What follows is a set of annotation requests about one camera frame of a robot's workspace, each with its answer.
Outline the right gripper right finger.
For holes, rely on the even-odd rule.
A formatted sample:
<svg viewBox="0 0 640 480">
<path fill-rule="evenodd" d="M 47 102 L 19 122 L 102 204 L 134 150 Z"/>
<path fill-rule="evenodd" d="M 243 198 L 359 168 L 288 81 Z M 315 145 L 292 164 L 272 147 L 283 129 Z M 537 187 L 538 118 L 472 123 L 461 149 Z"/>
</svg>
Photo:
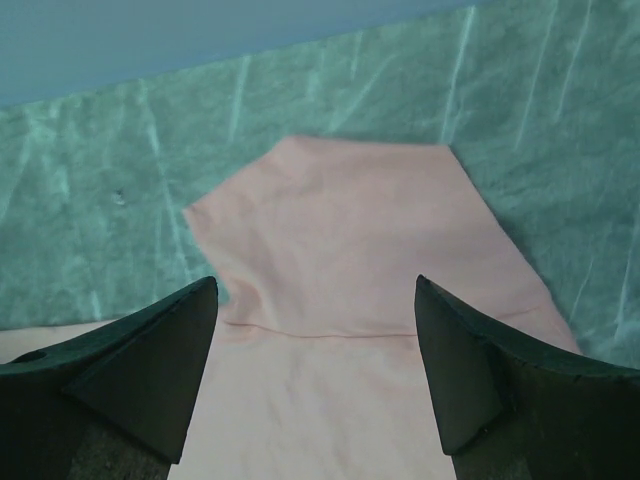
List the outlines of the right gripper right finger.
<svg viewBox="0 0 640 480">
<path fill-rule="evenodd" d="M 638 370 L 540 341 L 423 276 L 414 311 L 457 478 L 638 478 Z"/>
</svg>

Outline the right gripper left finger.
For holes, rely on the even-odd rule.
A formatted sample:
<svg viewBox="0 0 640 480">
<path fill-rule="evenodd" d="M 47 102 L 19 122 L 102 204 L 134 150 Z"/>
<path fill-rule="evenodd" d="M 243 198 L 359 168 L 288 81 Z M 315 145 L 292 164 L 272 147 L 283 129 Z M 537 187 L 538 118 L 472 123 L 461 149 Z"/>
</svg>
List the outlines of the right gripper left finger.
<svg viewBox="0 0 640 480">
<path fill-rule="evenodd" d="M 164 479 L 181 460 L 218 313 L 207 276 L 1 367 L 5 479 Z"/>
</svg>

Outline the salmon pink t shirt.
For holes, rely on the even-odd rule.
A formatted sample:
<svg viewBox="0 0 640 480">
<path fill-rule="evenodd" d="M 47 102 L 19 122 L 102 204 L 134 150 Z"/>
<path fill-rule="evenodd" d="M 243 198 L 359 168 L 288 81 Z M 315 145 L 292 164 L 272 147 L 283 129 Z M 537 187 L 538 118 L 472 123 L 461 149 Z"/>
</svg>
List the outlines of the salmon pink t shirt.
<svg viewBox="0 0 640 480">
<path fill-rule="evenodd" d="M 420 276 L 578 351 L 447 146 L 292 136 L 185 217 L 218 313 L 164 479 L 452 478 L 418 344 Z M 1 367 L 113 321 L 5 332 Z"/>
</svg>

